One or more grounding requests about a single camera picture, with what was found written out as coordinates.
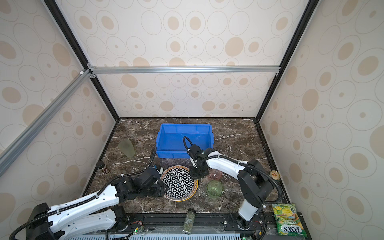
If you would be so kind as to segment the black white geometric plate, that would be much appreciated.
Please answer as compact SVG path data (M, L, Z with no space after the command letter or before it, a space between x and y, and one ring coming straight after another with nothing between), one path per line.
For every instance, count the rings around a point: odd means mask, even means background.
M161 175L161 181L167 187L165 198L174 202L184 202L197 192L199 181L193 180L190 170L185 166L172 166Z

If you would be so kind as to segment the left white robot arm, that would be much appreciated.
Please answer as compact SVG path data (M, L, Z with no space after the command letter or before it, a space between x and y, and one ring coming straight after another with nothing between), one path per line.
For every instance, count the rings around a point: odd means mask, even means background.
M51 207L40 204L9 238L15 240L22 230L28 240L67 240L95 231L124 232L130 219L121 204L136 198L163 197L167 187L162 173L159 166L149 167L137 175L119 175L99 191L77 200Z

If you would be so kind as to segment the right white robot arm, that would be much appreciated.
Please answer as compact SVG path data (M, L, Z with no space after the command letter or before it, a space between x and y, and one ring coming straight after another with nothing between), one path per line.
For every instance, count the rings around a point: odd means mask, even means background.
M282 201L283 191L278 181L268 174L259 161L239 161L220 154L214 149L202 150L197 145L186 147L192 165L189 167L192 179L208 176L210 169L221 171L239 182L244 201L238 210L236 222L246 230L252 224L254 215L265 205Z

